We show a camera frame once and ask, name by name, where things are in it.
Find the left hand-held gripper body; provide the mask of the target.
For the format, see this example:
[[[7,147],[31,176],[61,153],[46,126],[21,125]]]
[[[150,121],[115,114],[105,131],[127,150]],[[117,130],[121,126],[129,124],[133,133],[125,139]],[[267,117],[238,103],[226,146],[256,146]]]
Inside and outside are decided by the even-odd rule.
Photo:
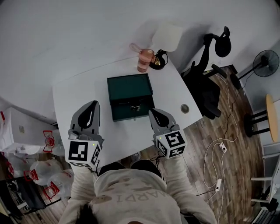
[[[76,130],[68,130],[69,150],[66,161],[76,167],[98,168],[99,155],[104,139],[98,134],[82,134]]]

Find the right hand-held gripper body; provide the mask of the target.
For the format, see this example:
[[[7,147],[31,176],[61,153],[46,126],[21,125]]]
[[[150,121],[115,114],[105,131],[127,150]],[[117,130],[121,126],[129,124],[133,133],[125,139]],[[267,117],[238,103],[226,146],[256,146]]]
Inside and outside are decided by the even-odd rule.
[[[155,147],[167,158],[181,155],[186,148],[186,137],[179,125],[152,127]]]

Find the black and silver binder clip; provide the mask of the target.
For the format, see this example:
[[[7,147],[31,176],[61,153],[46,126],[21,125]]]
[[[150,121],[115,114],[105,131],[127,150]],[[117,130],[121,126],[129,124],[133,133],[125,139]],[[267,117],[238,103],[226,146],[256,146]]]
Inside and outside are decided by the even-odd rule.
[[[138,112],[140,111],[141,103],[143,99],[126,99],[119,103],[119,105],[129,107],[130,111],[132,112]]]

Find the dark green box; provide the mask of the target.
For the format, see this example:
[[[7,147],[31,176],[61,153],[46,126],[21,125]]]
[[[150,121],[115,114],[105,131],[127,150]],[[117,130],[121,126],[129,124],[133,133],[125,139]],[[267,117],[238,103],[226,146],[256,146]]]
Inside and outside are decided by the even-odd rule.
[[[114,122],[148,116],[154,108],[153,90],[147,73],[107,78],[109,101]],[[143,99],[140,111],[119,105],[126,99]]]

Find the person's left forearm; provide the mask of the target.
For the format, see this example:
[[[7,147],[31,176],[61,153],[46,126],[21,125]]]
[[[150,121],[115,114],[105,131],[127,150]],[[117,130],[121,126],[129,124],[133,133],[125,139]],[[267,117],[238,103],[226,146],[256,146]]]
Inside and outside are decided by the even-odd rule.
[[[71,195],[59,224],[74,224],[80,208],[96,197],[94,188],[96,175],[88,168],[74,165],[71,165],[71,168],[74,172]]]

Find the person's right forearm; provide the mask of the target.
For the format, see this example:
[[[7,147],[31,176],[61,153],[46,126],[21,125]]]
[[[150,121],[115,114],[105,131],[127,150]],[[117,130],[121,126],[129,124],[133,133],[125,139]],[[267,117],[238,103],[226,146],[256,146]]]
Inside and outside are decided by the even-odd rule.
[[[185,165],[182,155],[164,163],[167,194],[177,202],[182,224],[217,224],[210,206],[194,193]]]

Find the pile of red-labelled plastic bags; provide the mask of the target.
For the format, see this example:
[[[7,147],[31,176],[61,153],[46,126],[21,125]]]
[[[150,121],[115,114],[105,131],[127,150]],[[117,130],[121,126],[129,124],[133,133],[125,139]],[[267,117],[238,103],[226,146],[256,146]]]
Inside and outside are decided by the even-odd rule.
[[[47,134],[42,153],[0,153],[8,160],[8,170],[13,177],[24,177],[26,181],[44,186],[44,194],[48,199],[70,197],[74,173],[71,169],[64,169],[55,159],[55,156],[65,155],[58,129]]]

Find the person's black trousers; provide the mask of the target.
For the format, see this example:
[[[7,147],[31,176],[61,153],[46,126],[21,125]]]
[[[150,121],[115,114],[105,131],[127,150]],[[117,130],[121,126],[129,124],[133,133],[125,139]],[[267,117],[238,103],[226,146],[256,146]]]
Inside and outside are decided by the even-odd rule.
[[[126,167],[122,165],[119,162],[113,162],[111,164],[108,164],[106,166],[103,166],[100,169],[99,176],[106,173],[107,171],[111,170],[120,170],[120,169],[125,169]],[[137,169],[137,170],[143,170],[143,171],[149,171],[152,172],[156,175],[158,175],[160,178],[162,178],[162,175],[158,168],[153,164],[152,161],[150,160],[138,160],[135,163],[133,163],[130,167],[130,169]]]

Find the black office chair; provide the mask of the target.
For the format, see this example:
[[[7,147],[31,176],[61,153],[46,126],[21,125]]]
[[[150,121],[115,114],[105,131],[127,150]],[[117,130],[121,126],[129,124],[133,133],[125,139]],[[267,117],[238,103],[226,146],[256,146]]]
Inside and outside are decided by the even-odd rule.
[[[199,111],[202,116],[209,119],[215,119],[221,116],[218,109],[220,87],[213,82],[210,77],[219,73],[223,78],[227,78],[227,74],[217,65],[213,64],[212,71],[208,75],[204,75],[204,71],[209,62],[209,48],[212,40],[215,40],[215,52],[219,57],[226,57],[231,51],[230,31],[228,27],[224,27],[221,36],[213,33],[205,34],[203,44],[205,46],[200,62],[196,65],[192,62],[191,67],[181,73],[181,78],[189,89]]]

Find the white cardboard box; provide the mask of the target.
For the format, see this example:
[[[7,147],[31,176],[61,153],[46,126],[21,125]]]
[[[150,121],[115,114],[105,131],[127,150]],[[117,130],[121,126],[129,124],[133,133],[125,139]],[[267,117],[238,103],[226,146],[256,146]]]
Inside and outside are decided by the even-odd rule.
[[[36,154],[56,128],[12,107],[0,112],[0,152]]]

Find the pink translucent cup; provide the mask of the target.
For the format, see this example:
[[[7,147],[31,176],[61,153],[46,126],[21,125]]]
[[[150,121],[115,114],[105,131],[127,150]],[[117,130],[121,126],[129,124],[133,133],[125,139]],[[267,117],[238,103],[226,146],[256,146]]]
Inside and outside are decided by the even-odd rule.
[[[154,56],[154,51],[151,49],[141,49],[134,43],[131,43],[129,47],[132,51],[138,53],[137,70],[142,73],[146,72]]]

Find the person's beige sweatshirt torso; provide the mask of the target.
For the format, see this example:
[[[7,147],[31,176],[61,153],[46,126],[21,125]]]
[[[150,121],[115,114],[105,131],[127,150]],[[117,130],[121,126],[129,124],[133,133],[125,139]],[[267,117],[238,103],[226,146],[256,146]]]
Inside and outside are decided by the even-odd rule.
[[[90,202],[98,224],[182,224],[177,202],[158,175],[143,170],[108,171],[94,183]]]

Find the white shade desk lamp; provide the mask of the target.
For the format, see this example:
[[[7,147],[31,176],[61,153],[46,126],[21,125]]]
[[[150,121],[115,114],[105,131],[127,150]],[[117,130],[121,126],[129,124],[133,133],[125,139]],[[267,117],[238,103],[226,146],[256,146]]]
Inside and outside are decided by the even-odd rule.
[[[161,70],[167,65],[168,53],[177,49],[182,37],[183,28],[172,23],[161,23],[158,26],[153,38],[152,48],[156,50],[150,67],[154,70]]]

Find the round wooden side table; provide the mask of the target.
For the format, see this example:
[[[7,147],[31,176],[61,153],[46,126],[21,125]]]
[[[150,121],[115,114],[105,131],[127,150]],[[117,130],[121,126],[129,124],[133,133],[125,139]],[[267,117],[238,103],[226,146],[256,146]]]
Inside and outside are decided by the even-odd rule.
[[[254,124],[266,120],[268,121],[268,125],[269,125],[268,128],[254,131],[253,129]],[[253,135],[270,132],[272,141],[274,143],[278,141],[279,127],[278,127],[277,111],[274,105],[273,98],[270,94],[266,95],[266,109],[253,115],[245,114],[243,124],[244,124],[245,134],[247,135],[247,137],[252,137]]]

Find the white metal rack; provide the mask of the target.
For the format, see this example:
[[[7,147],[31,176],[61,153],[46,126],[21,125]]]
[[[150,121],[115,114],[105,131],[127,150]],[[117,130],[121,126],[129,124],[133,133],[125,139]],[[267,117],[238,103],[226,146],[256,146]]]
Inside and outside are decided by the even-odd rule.
[[[262,183],[262,191],[251,199],[261,210],[252,224],[280,224],[280,142],[263,147],[264,177],[251,178],[253,183]]]

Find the black standing fan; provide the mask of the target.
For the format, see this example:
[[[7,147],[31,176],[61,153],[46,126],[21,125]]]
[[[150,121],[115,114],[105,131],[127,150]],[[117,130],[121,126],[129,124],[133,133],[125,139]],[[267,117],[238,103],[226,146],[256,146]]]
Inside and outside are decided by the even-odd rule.
[[[279,65],[280,59],[278,54],[273,50],[264,50],[255,57],[250,70],[239,77],[235,74],[231,74],[230,79],[233,86],[239,90],[242,87],[240,80],[245,76],[254,73],[259,77],[268,77],[277,71]]]

